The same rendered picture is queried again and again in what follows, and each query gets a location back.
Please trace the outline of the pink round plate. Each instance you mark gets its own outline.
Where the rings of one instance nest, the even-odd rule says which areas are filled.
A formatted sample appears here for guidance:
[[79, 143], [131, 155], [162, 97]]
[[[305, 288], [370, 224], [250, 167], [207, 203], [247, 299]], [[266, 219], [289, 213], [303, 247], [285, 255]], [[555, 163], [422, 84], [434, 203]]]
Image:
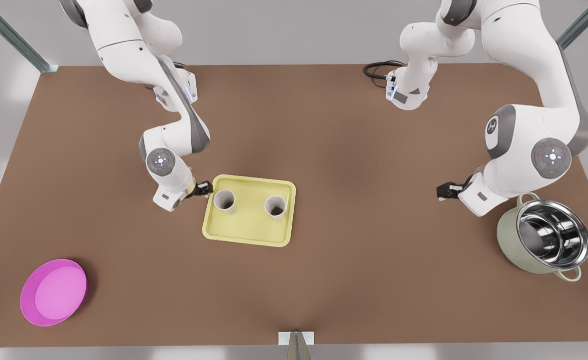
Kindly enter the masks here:
[[50, 260], [26, 280], [20, 311], [31, 324], [49, 327], [71, 317], [84, 303], [88, 279], [83, 268], [69, 259]]

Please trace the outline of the white IKEA cup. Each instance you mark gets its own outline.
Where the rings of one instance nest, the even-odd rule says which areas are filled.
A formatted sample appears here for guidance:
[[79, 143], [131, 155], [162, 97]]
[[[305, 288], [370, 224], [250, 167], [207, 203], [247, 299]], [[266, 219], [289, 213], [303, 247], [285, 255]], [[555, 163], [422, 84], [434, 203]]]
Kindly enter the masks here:
[[269, 196], [264, 203], [265, 212], [275, 221], [284, 218], [287, 210], [287, 201], [279, 195]]
[[227, 215], [233, 215], [237, 211], [236, 194], [229, 189], [217, 191], [212, 203], [217, 210]]

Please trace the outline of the yellow rectangular tray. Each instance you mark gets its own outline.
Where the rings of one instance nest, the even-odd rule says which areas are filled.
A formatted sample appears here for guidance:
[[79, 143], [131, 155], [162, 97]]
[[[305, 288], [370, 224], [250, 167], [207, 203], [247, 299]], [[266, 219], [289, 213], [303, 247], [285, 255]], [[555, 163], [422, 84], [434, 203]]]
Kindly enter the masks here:
[[[289, 243], [296, 198], [294, 183], [221, 174], [214, 178], [212, 186], [214, 193], [208, 200], [202, 225], [202, 234], [207, 239], [276, 248]], [[216, 192], [223, 189], [236, 194], [235, 214], [225, 214], [212, 203]], [[287, 201], [285, 216], [280, 221], [272, 219], [264, 209], [266, 199], [275, 195]]]

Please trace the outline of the green pot with steel interior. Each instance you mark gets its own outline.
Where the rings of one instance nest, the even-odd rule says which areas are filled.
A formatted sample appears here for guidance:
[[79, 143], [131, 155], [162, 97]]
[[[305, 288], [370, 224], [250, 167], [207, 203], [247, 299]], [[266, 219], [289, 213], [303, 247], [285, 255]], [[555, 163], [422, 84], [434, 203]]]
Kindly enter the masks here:
[[497, 225], [501, 251], [516, 267], [575, 282], [588, 259], [588, 228], [569, 207], [535, 193], [520, 194]]

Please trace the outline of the silver frame post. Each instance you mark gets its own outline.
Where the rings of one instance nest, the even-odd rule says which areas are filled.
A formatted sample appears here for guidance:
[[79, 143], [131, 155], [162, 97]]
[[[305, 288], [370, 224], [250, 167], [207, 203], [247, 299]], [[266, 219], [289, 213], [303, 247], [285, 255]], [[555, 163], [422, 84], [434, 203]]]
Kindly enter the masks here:
[[279, 332], [278, 344], [287, 346], [286, 360], [312, 360], [308, 346], [315, 344], [313, 331]]
[[15, 50], [29, 61], [34, 68], [43, 74], [57, 73], [60, 68], [56, 64], [48, 63], [29, 43], [0, 15], [0, 35]]
[[561, 50], [566, 50], [575, 39], [588, 28], [588, 7], [573, 21], [573, 23], [559, 36], [556, 43]]

